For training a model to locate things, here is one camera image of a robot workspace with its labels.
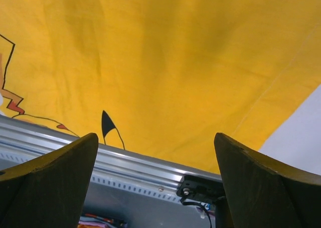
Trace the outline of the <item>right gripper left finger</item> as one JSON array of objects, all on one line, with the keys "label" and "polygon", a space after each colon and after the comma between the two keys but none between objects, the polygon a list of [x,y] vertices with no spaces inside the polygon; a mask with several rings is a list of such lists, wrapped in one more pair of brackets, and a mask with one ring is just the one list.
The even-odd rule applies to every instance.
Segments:
[{"label": "right gripper left finger", "polygon": [[1,171],[1,227],[77,227],[98,151],[89,133]]}]

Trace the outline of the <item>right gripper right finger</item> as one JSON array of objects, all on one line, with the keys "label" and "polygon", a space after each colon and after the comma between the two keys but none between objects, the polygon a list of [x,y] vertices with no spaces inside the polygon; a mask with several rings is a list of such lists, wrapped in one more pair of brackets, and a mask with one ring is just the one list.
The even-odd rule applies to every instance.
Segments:
[{"label": "right gripper right finger", "polygon": [[214,146],[234,227],[320,227],[320,176],[224,133]]}]

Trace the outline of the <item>yellow pikachu cloth placemat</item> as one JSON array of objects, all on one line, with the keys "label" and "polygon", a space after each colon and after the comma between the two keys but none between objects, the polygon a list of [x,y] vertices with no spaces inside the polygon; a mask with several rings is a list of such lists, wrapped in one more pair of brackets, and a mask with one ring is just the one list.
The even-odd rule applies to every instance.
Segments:
[{"label": "yellow pikachu cloth placemat", "polygon": [[320,0],[1,0],[1,114],[218,172],[320,86]]}]

